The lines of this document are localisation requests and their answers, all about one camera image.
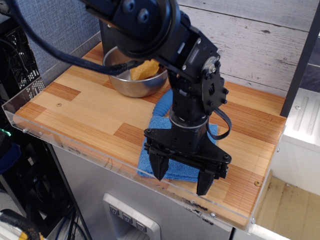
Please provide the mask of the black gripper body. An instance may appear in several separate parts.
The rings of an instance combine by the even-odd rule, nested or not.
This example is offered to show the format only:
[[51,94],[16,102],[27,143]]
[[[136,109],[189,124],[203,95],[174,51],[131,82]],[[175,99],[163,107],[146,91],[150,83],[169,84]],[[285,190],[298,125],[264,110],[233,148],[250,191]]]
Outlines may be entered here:
[[[210,125],[209,125],[209,130],[211,131],[212,134],[217,135],[217,133],[218,133],[218,126],[217,126],[216,124],[210,124]],[[209,140],[210,140],[213,144],[216,144],[216,140],[213,139],[208,132],[207,132],[206,134],[207,134]],[[185,137],[184,137],[184,138],[182,139],[183,147],[188,147],[188,144],[189,144],[189,143],[190,143],[190,141],[188,140],[188,138],[185,138]],[[229,167],[227,167],[226,173],[221,173],[219,177],[225,179],[226,176],[227,176],[227,174],[228,174],[228,170],[229,170]]]

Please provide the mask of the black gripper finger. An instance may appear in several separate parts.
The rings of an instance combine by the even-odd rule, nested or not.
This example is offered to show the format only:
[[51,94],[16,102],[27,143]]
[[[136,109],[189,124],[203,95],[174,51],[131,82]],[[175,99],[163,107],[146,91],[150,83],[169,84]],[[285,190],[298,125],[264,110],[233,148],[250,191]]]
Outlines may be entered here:
[[214,179],[220,176],[219,171],[210,169],[201,169],[198,173],[198,181],[196,194],[198,196],[204,196],[212,186]]
[[169,168],[169,157],[158,155],[156,153],[149,154],[149,162],[153,175],[161,181]]

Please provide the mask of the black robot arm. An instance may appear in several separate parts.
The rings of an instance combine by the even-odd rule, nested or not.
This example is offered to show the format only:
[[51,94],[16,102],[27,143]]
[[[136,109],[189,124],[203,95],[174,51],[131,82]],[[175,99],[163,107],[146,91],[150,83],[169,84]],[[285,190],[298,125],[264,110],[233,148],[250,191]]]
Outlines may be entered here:
[[107,23],[118,49],[135,60],[158,61],[167,69],[173,93],[169,129],[148,128],[145,149],[154,176],[161,180],[169,161],[199,170],[197,190],[205,195],[213,181],[225,178],[232,158],[213,140],[212,113],[228,125],[220,109],[228,90],[220,75],[217,47],[180,11],[174,0],[87,0],[88,12]]

